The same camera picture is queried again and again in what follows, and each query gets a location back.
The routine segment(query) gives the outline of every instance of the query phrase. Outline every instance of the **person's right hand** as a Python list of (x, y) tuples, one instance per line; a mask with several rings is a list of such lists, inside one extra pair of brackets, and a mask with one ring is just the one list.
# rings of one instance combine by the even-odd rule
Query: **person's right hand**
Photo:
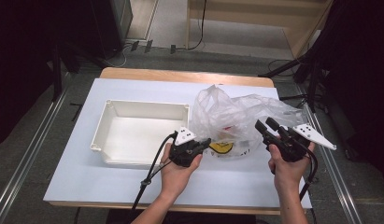
[[(310, 143), (308, 149), (314, 150), (315, 144)], [(306, 167), (310, 164), (310, 158), (303, 157), (299, 161), (287, 162), (281, 157), (281, 153), (277, 146), (270, 145), (269, 151), (271, 159), (268, 166), (271, 171), (275, 171), (274, 184), (277, 192), (281, 193), (288, 190), (299, 190), (300, 179), (305, 172)]]

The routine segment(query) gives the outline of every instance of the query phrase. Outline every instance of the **white table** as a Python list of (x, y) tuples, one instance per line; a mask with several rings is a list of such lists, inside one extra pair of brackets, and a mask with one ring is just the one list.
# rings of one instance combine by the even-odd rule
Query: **white table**
[[(98, 78), (94, 81), (78, 122), (58, 164), (44, 201), (53, 205), (129, 208), (148, 170), (126, 169), (104, 163), (90, 149), (106, 100), (189, 104), (211, 84)], [(277, 98), (275, 88), (220, 85), (231, 97), (257, 93)], [(201, 166), (172, 210), (241, 214), (279, 214), (277, 192), (267, 162), (265, 145), (247, 157), (219, 160), (205, 154)], [(156, 175), (143, 194), (139, 208), (160, 192)], [(308, 195), (302, 206), (311, 207)]]

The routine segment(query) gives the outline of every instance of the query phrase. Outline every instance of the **table surface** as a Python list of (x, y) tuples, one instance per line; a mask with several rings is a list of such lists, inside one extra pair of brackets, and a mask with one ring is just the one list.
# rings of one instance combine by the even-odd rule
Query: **table surface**
[[(144, 169), (106, 164), (90, 149), (103, 107), (108, 99), (189, 104), (197, 93), (211, 86), (231, 97), (257, 93), (277, 98), (273, 82), (261, 77), (174, 72), (144, 69), (104, 69), (97, 78), (57, 166), (44, 201), (53, 205), (130, 208), (146, 177)], [(273, 176), (267, 167), (269, 153), (261, 146), (238, 159), (218, 159), (205, 153), (188, 187), (171, 210), (240, 214), (279, 214)], [(139, 208), (148, 206), (161, 188), (155, 176), (142, 196)], [(310, 208), (308, 195), (302, 200)]]

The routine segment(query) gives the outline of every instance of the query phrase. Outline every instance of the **gray floor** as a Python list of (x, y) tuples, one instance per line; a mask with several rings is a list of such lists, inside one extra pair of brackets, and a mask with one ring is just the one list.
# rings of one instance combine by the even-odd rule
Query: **gray floor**
[[(197, 51), (178, 51), (176, 54), (170, 54), (169, 49), (152, 49), (150, 53), (143, 51), (143, 47), (133, 52), (126, 50), (124, 53), (127, 56), (127, 62), (124, 67), (256, 76), (267, 72), (267, 65), (272, 61), (272, 59), (265, 58)], [(101, 70), (95, 65), (82, 61), (81, 70), (73, 78), (64, 103), (52, 123), (18, 196), (10, 207), (4, 223), (70, 223), (73, 221), (77, 208), (52, 206), (43, 202), (42, 199), (75, 125), (72, 118), (75, 116), (77, 108), (70, 103), (82, 104), (85, 101), (93, 80), (99, 77), (100, 72)], [(297, 93), (291, 78), (275, 77), (274, 80), (280, 96)], [(50, 106), (51, 95), (52, 89), (50, 88), (24, 116), (11, 136), (0, 145), (0, 194), (13, 175), (39, 123), (44, 118)], [(299, 101), (289, 101), (288, 103), (298, 105)], [(384, 223), (384, 181), (381, 174), (369, 163), (348, 161), (330, 118), (320, 110), (317, 111), (317, 114), (325, 136), (339, 146), (334, 156), (356, 202), (363, 223)], [(317, 173), (318, 181), (309, 191), (317, 221), (318, 223), (348, 223), (319, 151), (317, 156), (320, 161)], [(307, 211), (307, 216), (312, 223), (310, 211)], [(107, 209), (82, 208), (78, 223), (105, 223), (106, 217)], [(257, 218), (271, 224), (280, 223), (277, 216), (257, 216)]]

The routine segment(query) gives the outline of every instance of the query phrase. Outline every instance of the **black handheld controller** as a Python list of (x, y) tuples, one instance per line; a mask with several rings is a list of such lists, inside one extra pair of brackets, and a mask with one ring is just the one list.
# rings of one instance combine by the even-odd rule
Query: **black handheld controller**
[(176, 146), (175, 142), (176, 140), (172, 143), (169, 159), (178, 166), (190, 167), (192, 160), (194, 160), (198, 154), (202, 154), (203, 151), (209, 147), (211, 139), (208, 138), (201, 143), (191, 140), (179, 146)]
[(305, 156), (306, 150), (299, 144), (308, 147), (310, 142), (307, 139), (292, 128), (286, 130), (284, 127), (279, 126), (272, 118), (267, 118), (266, 124), (274, 131), (277, 131), (280, 136), (278, 138), (268, 132), (267, 128), (259, 120), (256, 122), (255, 128), (263, 135), (263, 142), (267, 145), (267, 150), (270, 144), (276, 145), (284, 161), (299, 161)]

